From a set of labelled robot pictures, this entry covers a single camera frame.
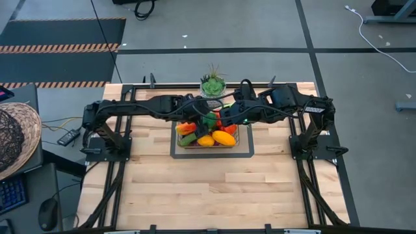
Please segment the yellow lemon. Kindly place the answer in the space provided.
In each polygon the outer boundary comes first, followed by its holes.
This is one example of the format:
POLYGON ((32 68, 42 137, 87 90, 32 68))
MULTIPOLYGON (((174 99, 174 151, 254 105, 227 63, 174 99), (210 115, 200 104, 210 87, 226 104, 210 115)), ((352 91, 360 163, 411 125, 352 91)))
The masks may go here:
POLYGON ((205 135, 197 139, 197 143, 203 147, 211 147, 211 146, 214 146, 215 140, 211 135, 205 135))

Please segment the woven straw tray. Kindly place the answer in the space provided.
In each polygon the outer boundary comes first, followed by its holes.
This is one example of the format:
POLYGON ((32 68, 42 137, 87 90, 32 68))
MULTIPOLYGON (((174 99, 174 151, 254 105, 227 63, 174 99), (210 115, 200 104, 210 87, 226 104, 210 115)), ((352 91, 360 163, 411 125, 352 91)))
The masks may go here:
POLYGON ((15 174, 35 153, 42 135, 42 123, 37 111, 26 103, 2 103, 0 110, 6 111, 18 121, 25 137, 17 160, 5 171, 0 172, 0 180, 3 180, 15 174))

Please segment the black computer keyboard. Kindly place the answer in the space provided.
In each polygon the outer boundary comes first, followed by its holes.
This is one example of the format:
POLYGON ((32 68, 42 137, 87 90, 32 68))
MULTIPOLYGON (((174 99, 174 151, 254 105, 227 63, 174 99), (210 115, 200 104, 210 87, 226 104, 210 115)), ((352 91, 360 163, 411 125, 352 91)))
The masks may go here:
POLYGON ((24 175, 0 181, 0 215, 29 202, 24 175))

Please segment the dark tablet with pink screen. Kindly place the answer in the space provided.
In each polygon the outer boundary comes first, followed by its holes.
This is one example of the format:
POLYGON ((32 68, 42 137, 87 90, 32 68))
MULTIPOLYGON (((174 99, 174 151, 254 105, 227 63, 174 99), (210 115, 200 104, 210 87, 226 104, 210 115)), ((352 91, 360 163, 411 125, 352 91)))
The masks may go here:
POLYGON ((12 91, 0 85, 0 102, 13 98, 13 97, 14 97, 14 93, 12 91))

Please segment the orange-yellow peach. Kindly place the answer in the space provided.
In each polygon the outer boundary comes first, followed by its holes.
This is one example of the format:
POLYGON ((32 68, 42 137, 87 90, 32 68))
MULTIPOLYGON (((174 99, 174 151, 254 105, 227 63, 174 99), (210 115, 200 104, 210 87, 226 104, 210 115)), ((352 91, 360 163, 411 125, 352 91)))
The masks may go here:
POLYGON ((180 123, 175 127, 176 133, 182 136, 189 135, 197 130, 195 123, 180 123))

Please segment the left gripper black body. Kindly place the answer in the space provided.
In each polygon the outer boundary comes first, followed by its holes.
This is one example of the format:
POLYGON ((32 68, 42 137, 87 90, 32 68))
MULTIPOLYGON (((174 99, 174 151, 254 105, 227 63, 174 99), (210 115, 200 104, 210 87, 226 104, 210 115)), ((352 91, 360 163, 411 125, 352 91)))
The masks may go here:
POLYGON ((172 110, 169 111, 168 118, 180 122, 197 122, 208 113, 207 100, 201 96, 187 94, 173 98, 172 110))

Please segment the dark grey desk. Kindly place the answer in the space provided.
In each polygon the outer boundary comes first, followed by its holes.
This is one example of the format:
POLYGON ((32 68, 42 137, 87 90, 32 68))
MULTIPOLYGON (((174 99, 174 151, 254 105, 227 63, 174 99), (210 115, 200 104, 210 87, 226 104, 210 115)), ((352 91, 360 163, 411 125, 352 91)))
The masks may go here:
MULTIPOLYGON (((36 87, 28 84, 12 90, 14 97, 2 103, 20 102, 31 106, 38 113, 38 96, 36 87)), ((29 202, 0 215, 1 220, 8 220, 13 234, 43 234, 62 231, 62 215, 58 205, 57 226, 53 231, 43 231, 38 224, 38 211, 46 199, 58 191, 56 166, 44 163, 42 141, 40 140, 31 158, 13 175, 25 176, 26 195, 29 202)))

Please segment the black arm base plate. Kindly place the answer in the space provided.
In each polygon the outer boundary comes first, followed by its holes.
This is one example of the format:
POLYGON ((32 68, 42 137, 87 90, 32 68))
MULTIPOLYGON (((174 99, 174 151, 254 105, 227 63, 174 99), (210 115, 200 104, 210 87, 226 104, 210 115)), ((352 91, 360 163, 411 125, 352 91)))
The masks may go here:
POLYGON ((317 146, 313 149, 302 149, 299 136, 296 135, 289 137, 289 144, 291 147, 292 157, 295 160, 330 160, 336 159, 348 152, 348 148, 332 144, 332 139, 329 135, 320 135, 317 138, 317 146))
POLYGON ((122 151, 110 151, 105 146, 102 138, 91 138, 88 146, 81 149, 88 162, 125 162, 130 159, 132 138, 123 137, 125 149, 122 151))

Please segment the potted green succulent plant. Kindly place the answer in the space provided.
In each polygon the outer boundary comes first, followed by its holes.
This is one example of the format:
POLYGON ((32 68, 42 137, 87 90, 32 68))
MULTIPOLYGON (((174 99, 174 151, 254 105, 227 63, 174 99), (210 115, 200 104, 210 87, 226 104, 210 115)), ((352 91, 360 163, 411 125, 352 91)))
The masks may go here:
POLYGON ((200 79, 200 94, 203 98, 208 98, 208 107, 215 109, 220 107, 223 103, 223 96, 225 94, 226 82, 218 73, 219 66, 214 64, 209 65, 209 73, 205 74, 200 79))

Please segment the black computer mouse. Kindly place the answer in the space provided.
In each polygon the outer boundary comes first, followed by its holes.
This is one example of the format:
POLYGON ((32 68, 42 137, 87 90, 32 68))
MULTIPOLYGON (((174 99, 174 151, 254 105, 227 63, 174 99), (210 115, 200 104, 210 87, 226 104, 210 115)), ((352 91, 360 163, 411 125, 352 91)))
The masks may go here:
POLYGON ((42 231, 52 231, 58 223, 58 202, 54 198, 46 199, 38 210, 38 224, 42 231))

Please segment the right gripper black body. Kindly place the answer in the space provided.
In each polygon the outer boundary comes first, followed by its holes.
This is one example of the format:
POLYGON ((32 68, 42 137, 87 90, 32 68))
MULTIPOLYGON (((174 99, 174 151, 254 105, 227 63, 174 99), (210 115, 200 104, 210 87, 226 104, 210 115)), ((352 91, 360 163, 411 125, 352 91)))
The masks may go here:
POLYGON ((264 122, 264 103, 254 100, 237 100, 220 111, 223 126, 264 122))

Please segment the grey desk leg frame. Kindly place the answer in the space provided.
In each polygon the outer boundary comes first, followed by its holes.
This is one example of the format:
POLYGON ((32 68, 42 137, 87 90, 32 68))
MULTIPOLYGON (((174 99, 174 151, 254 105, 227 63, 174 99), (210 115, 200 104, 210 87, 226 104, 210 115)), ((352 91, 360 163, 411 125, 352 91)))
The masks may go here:
POLYGON ((364 23, 414 23, 416 24, 416 16, 411 14, 416 11, 416 0, 407 0, 402 7, 393 15, 388 16, 366 16, 364 23))

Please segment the black hazard-striped floor mat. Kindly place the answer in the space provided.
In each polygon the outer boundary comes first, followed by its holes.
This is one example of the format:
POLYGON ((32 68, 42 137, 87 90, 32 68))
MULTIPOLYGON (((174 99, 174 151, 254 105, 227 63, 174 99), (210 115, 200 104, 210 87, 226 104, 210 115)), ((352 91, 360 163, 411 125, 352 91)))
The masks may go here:
POLYGON ((0 34, 0 85, 95 88, 112 81, 125 18, 16 19, 0 34))

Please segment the green cucumber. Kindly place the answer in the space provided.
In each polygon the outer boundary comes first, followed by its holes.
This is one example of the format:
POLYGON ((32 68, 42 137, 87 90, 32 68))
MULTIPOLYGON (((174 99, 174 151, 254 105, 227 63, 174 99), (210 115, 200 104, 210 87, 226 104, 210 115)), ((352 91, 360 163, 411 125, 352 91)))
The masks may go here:
POLYGON ((196 136, 195 133, 191 133, 189 135, 184 135, 179 140, 178 145, 181 146, 181 147, 195 146, 196 143, 197 143, 197 139, 198 139, 198 137, 196 136))

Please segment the yellow oblong mango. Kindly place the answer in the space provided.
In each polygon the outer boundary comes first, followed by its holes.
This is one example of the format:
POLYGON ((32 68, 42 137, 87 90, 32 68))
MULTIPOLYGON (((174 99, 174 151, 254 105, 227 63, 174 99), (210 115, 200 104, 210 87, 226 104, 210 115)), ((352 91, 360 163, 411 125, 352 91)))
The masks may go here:
POLYGON ((236 144, 235 138, 225 131, 214 131, 212 138, 223 146, 234 146, 236 144))

